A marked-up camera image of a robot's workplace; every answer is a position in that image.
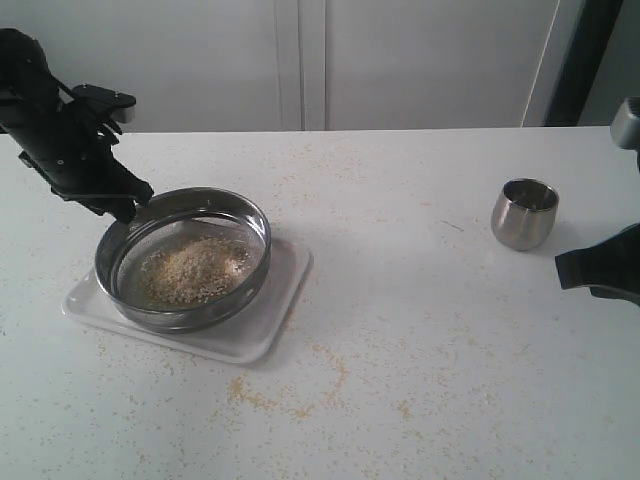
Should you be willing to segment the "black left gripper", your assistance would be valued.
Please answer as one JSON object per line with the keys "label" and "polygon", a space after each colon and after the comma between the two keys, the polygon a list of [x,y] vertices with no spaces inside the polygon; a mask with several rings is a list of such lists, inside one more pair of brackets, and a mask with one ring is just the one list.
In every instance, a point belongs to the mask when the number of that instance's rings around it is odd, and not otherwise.
{"label": "black left gripper", "polygon": [[147,205],[153,189],[113,157],[122,122],[123,107],[114,97],[107,102],[80,97],[52,111],[17,97],[9,100],[9,135],[22,148],[21,160],[52,192],[98,216],[130,223],[135,203]]}

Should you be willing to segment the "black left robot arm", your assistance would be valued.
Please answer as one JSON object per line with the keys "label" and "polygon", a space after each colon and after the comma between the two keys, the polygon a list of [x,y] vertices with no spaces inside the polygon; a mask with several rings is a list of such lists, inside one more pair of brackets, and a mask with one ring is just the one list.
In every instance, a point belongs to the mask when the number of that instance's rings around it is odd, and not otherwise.
{"label": "black left robot arm", "polygon": [[134,96],[91,84],[69,88],[50,71],[40,44],[1,31],[1,129],[21,147],[22,162],[65,201],[130,223],[152,187],[114,157]]}

